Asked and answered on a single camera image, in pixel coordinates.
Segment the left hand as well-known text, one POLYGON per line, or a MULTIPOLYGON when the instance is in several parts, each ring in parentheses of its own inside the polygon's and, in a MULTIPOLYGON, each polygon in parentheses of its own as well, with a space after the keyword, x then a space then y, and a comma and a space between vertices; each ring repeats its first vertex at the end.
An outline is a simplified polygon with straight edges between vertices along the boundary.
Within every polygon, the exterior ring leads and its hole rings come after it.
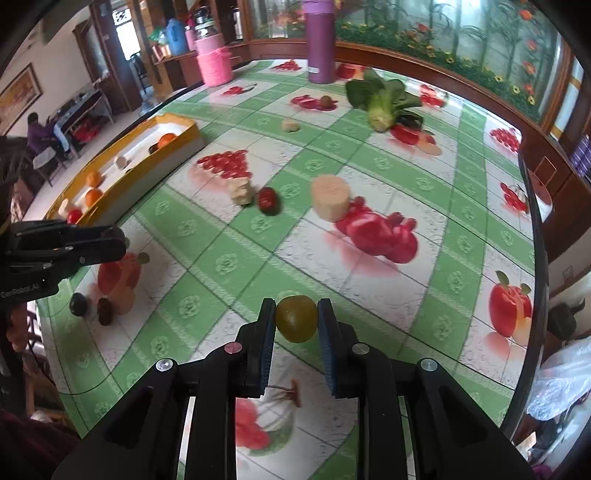
POLYGON ((28 345, 27 318, 25 304, 15 306, 12 309, 6 337, 15 352, 22 352, 28 345))

